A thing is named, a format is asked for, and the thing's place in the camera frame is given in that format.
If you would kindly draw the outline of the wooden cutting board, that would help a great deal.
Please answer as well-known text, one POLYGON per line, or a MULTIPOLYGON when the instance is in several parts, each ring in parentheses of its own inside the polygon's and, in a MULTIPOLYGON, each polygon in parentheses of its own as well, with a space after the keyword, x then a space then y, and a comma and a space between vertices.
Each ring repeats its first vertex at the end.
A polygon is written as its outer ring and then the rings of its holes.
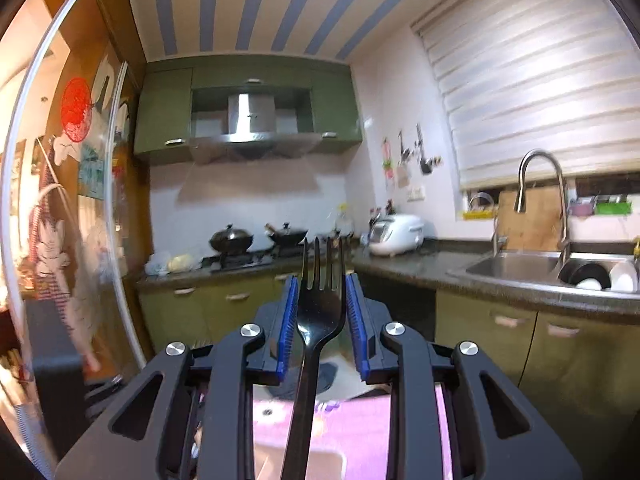
POLYGON ((508 237, 505 250, 526 252, 557 252, 561 238, 560 191, 557 186, 528 188, 526 211, 515 210, 515 191, 499 195, 500 233, 508 237))

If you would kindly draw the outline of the small steel tap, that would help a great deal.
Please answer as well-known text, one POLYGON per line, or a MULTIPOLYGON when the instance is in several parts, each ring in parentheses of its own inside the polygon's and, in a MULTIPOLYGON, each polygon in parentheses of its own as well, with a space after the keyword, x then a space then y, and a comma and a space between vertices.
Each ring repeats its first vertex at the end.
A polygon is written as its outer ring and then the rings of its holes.
POLYGON ((508 237, 500 233, 498 206, 496 201, 487 192, 476 192, 469 199, 469 214, 475 214, 477 219, 485 219, 491 222, 491 250, 494 256, 498 255, 508 242, 508 237))

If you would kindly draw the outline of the steel range hood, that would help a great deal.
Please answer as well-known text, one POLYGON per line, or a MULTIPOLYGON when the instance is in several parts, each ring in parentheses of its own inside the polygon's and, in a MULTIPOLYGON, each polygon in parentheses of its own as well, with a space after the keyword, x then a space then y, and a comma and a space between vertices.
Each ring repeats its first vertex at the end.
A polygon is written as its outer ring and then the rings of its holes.
POLYGON ((194 162, 301 158, 332 136, 314 128, 310 93, 198 90, 189 150, 194 162))

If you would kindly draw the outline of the white window blind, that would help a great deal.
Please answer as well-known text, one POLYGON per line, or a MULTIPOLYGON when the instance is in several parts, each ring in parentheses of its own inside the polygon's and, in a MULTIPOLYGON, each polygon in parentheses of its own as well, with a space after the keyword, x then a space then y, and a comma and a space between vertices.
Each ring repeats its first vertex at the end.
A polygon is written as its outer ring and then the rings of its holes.
POLYGON ((444 0, 413 25, 465 190, 544 150, 568 176, 639 167, 639 49, 610 0, 444 0))

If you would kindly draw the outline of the steel sink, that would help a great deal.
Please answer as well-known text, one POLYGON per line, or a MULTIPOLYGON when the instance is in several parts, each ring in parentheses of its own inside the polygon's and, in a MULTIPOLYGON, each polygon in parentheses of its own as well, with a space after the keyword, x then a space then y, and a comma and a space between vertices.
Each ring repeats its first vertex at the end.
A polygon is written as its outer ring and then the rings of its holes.
POLYGON ((632 263, 631 255, 597 254, 596 252, 573 252, 564 259, 559 252, 499 252, 498 255, 479 259, 449 271, 456 278, 537 292, 559 292, 578 296, 638 299, 639 289, 634 292, 616 290, 611 271, 621 263, 632 263), (599 290, 580 288, 570 282, 574 272, 586 264, 597 264, 608 272, 611 286, 599 290))

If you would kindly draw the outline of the black wok right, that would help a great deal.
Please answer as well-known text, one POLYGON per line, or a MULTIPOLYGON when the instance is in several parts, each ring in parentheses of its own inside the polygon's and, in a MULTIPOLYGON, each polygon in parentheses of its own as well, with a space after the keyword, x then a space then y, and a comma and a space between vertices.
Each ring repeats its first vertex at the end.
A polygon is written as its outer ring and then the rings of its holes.
POLYGON ((270 223, 265 224, 265 230, 270 240, 278 247, 295 247, 303 243, 307 230, 292 228, 288 222, 277 229, 270 223))

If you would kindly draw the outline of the pink floral tablecloth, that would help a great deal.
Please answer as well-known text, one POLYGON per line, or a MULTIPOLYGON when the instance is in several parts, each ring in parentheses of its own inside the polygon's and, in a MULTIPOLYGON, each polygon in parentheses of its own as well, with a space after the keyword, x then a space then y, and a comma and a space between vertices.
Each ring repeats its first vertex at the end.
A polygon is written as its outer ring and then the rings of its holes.
MULTIPOLYGON (((279 479, 293 403, 253 402, 254 469, 257 479, 279 479)), ((390 396, 319 402, 306 477, 308 479, 384 479, 390 436, 390 396)))

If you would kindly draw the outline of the glass sliding door floral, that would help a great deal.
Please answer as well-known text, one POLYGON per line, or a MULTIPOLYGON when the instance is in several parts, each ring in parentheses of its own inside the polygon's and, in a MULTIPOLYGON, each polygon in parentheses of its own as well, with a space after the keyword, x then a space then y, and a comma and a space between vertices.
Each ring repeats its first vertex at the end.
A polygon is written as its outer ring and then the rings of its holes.
POLYGON ((46 477, 146 361, 143 69, 128 0, 22 0, 2 30, 1 305, 20 345, 1 401, 46 477))

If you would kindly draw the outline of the black plastic fork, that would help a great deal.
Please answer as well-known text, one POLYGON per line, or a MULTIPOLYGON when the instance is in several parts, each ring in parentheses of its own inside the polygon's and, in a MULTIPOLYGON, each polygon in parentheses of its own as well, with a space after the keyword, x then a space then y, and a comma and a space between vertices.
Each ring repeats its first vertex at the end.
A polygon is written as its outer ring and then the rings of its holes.
POLYGON ((296 309, 296 330, 303 343, 288 444, 281 478, 306 477, 314 402, 316 402, 320 356, 326 344, 339 335, 346 320, 346 266, 343 243, 329 237, 326 248, 314 240, 314 268, 303 260, 302 284, 296 309))

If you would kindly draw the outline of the steel kitchen faucet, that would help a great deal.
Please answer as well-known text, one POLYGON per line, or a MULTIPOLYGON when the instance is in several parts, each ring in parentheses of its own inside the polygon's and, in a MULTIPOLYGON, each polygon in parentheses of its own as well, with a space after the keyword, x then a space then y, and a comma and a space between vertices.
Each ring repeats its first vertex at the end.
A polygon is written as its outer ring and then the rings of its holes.
POLYGON ((559 263, 570 258, 570 229, 568 228, 566 184, 558 160, 549 152, 537 148, 525 154, 518 167, 518 192, 514 212, 520 218, 511 226, 510 249, 551 252, 552 235, 558 237, 556 247, 559 263), (558 184, 542 188, 526 188, 529 164, 536 158, 548 160, 553 166, 558 184))

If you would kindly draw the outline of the white rice cooker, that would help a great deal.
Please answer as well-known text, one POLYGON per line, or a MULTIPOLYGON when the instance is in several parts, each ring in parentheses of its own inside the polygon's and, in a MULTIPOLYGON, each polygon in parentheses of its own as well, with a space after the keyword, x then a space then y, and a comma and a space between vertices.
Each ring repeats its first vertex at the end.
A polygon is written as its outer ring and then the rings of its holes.
POLYGON ((414 214, 390 214, 372 226, 369 250, 375 256, 393 257, 417 250, 424 240, 424 222, 414 214))

